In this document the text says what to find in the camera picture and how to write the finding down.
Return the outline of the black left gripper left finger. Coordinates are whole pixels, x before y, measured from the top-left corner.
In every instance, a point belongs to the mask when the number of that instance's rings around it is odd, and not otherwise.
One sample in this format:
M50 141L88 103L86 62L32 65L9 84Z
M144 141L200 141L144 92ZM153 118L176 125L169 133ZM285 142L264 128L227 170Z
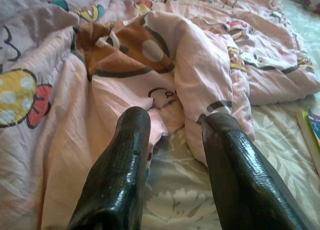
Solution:
M69 230L139 230L151 120L134 106L117 121L112 140L91 167Z

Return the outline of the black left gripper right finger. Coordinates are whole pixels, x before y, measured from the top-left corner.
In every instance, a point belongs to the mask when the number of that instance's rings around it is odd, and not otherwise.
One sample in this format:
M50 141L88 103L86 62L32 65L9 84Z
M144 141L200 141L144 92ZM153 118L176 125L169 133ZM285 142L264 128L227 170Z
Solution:
M230 114L201 119L212 195L224 230L315 230L276 169Z

